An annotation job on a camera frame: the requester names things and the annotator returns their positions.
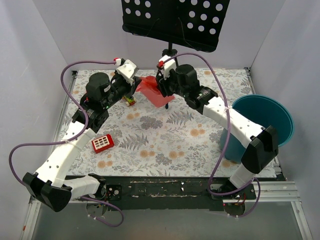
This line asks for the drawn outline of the red plastic trash bag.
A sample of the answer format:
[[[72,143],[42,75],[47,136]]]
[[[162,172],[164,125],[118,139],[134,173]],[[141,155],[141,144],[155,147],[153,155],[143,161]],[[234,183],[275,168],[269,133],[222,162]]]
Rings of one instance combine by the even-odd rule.
[[[163,97],[155,76],[140,77],[141,82],[136,91],[141,92],[156,108],[160,108],[175,99],[173,95]]]

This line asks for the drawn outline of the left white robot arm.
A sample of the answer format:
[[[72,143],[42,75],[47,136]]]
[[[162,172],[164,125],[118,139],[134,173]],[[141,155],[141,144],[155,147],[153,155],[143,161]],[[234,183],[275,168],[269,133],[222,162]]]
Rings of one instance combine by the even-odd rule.
[[[35,173],[26,173],[22,179],[30,194],[55,212],[66,207],[70,200],[92,196],[104,199],[107,193],[106,180],[94,173],[71,180],[66,179],[69,168],[83,148],[97,134],[109,117],[108,109],[123,97],[132,97],[140,77],[133,83],[116,73],[112,78],[104,72],[89,77],[86,93],[80,99],[81,108],[72,117],[64,135],[64,144],[56,147],[44,164]]]

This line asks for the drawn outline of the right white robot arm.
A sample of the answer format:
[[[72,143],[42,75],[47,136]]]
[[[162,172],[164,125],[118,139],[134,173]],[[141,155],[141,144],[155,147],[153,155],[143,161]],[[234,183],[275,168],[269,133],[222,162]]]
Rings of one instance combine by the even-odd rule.
[[[189,64],[177,66],[161,60],[156,75],[157,88],[163,97],[173,94],[184,98],[186,104],[201,115],[227,129],[245,148],[241,164],[232,176],[218,189],[209,192],[215,197],[228,195],[237,199],[279,153],[278,133],[273,126],[267,128],[252,122],[209,87],[200,85],[196,70]]]

